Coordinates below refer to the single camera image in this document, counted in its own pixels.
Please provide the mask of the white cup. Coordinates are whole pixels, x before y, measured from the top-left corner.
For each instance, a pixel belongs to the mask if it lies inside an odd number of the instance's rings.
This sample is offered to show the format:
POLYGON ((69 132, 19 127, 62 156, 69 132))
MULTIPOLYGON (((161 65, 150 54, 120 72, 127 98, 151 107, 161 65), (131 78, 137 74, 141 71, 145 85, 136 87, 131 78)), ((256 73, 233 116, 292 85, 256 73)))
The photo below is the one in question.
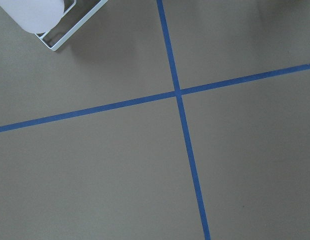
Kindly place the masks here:
POLYGON ((62 19, 63 0, 0 0, 0 7, 26 32, 41 34, 62 19))

